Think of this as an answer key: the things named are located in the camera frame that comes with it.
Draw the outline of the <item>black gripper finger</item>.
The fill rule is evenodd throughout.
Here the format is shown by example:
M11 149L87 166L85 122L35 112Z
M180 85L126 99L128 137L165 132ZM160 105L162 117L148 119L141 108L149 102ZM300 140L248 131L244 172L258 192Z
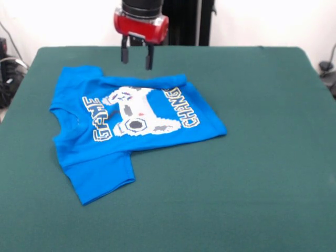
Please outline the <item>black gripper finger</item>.
M154 45L148 44L148 54L146 56L145 68L146 70L152 70L153 68L153 57L154 57Z
M121 62L127 64L129 62L129 51L128 51L128 35L123 35L121 40Z

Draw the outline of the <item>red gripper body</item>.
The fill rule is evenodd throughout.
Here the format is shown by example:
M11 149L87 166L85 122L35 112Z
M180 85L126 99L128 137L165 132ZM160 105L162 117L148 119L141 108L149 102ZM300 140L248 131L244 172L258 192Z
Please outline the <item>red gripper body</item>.
M154 19L139 19L128 15L121 7L117 7L114 12L114 27L119 34L158 45L167 35L169 18L161 14Z

